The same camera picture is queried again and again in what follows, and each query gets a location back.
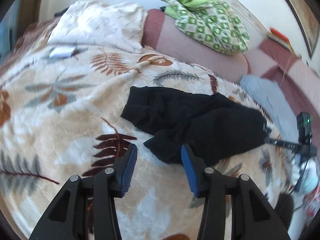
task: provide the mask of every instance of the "white blanket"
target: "white blanket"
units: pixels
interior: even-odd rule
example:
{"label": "white blanket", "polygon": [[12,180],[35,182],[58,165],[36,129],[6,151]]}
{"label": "white blanket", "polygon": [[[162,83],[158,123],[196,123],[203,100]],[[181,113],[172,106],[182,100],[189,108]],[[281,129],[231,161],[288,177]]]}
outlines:
{"label": "white blanket", "polygon": [[48,44],[76,43],[112,46],[141,53],[147,11],[138,4],[80,0],[69,7],[52,31]]}
{"label": "white blanket", "polygon": [[[134,143],[138,159],[131,187],[116,199],[123,239],[196,239],[203,201],[193,199],[183,167],[159,161],[143,145],[151,135],[120,117],[130,87],[219,92],[263,111],[238,85],[149,49],[139,55],[86,45],[71,58],[49,59],[52,48],[40,41],[0,79],[0,209],[15,232],[28,239],[71,175],[97,174]],[[267,122],[277,138],[278,130]],[[263,145],[222,160],[216,169],[233,177],[248,174],[274,207],[286,186],[282,161],[281,149]],[[229,198],[226,212],[230,239]]]}

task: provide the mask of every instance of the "fluffy blanket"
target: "fluffy blanket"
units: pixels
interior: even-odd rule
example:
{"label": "fluffy blanket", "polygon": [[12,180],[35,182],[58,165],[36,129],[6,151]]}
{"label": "fluffy blanket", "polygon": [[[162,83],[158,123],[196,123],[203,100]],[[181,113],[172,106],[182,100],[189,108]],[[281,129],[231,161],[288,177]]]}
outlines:
{"label": "fluffy blanket", "polygon": [[[0,79],[0,209],[15,232],[27,239],[71,175],[97,174],[134,143],[138,160],[131,187],[116,199],[123,239],[196,239],[203,200],[193,199],[183,167],[159,161],[143,145],[151,135],[120,117],[130,87],[219,92],[263,110],[237,84],[150,49],[135,54],[81,45],[70,58],[50,59],[57,45],[46,42],[39,40]],[[248,174],[274,207],[286,186],[282,161],[280,149],[263,145],[222,160],[216,169],[234,177]],[[229,198],[226,215],[230,239]],[[91,223],[88,230],[93,233]]]}

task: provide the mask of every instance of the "pink cushion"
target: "pink cushion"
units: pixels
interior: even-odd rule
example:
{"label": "pink cushion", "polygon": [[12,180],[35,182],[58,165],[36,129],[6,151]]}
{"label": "pink cushion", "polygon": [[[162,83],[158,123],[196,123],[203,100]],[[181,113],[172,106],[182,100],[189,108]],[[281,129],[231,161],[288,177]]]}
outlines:
{"label": "pink cushion", "polygon": [[242,54],[227,56],[186,36],[175,26],[175,19],[157,9],[148,11],[142,43],[157,52],[174,57],[187,64],[199,64],[218,76],[239,82],[248,73],[248,64]]}
{"label": "pink cushion", "polygon": [[263,51],[256,49],[251,49],[244,54],[250,65],[250,73],[258,77],[261,77],[269,69],[277,67],[278,63],[265,54]]}
{"label": "pink cushion", "polygon": [[300,59],[292,65],[288,75],[304,92],[320,115],[320,78]]}
{"label": "pink cushion", "polygon": [[274,59],[278,63],[279,67],[286,71],[289,71],[294,62],[298,60],[297,56],[270,38],[264,40],[259,45],[259,49]]}

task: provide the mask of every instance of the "brown fern print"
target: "brown fern print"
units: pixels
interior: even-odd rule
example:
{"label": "brown fern print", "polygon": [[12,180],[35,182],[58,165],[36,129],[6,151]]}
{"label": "brown fern print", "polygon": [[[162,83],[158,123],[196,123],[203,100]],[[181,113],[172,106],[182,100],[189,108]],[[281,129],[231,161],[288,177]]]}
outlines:
{"label": "brown fern print", "polygon": [[129,67],[122,61],[119,53],[102,53],[95,55],[91,60],[92,68],[95,71],[101,70],[101,73],[110,75],[121,75],[129,70]]}
{"label": "brown fern print", "polygon": [[166,59],[164,56],[162,56],[159,59],[149,60],[151,57],[154,57],[154,56],[161,56],[161,55],[157,55],[157,54],[144,55],[139,59],[138,63],[143,61],[149,61],[151,65],[156,65],[156,66],[170,66],[173,64],[171,60]]}
{"label": "brown fern print", "polygon": [[86,171],[82,176],[94,176],[108,166],[112,166],[116,158],[124,156],[125,152],[130,145],[127,140],[136,140],[137,138],[129,135],[118,133],[118,130],[112,126],[106,119],[101,118],[106,122],[114,131],[114,134],[103,134],[96,138],[101,143],[94,146],[96,149],[101,149],[94,157],[100,158],[95,161],[91,167],[92,169]]}
{"label": "brown fern print", "polygon": [[168,236],[168,237],[164,238],[163,240],[190,240],[190,238],[184,234],[176,234],[173,236]]}
{"label": "brown fern print", "polygon": [[5,121],[10,119],[11,109],[7,103],[9,98],[9,93],[7,90],[0,90],[0,127],[5,123]]}
{"label": "brown fern print", "polygon": [[210,85],[211,85],[211,90],[212,93],[215,95],[218,92],[218,80],[215,78],[215,76],[208,74],[210,78]]}

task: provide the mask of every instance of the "black cable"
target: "black cable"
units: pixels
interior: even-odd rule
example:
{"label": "black cable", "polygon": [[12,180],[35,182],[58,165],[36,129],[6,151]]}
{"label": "black cable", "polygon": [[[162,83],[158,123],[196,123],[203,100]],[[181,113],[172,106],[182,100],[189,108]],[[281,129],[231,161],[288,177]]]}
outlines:
{"label": "black cable", "polygon": [[299,206],[299,207],[295,208],[295,209],[293,210],[293,212],[297,211],[299,208],[302,208],[302,207],[303,207],[303,205],[304,205],[304,204],[302,204],[301,206]]}
{"label": "black cable", "polygon": [[300,174],[300,178],[298,179],[297,184],[293,188],[293,189],[297,189],[297,191],[300,191],[300,186],[301,186],[301,183],[302,183],[302,177],[304,175],[304,172],[306,171],[306,167],[307,167],[308,161],[309,161],[309,159],[307,159],[306,165],[304,166],[304,169],[303,169],[303,172]]}

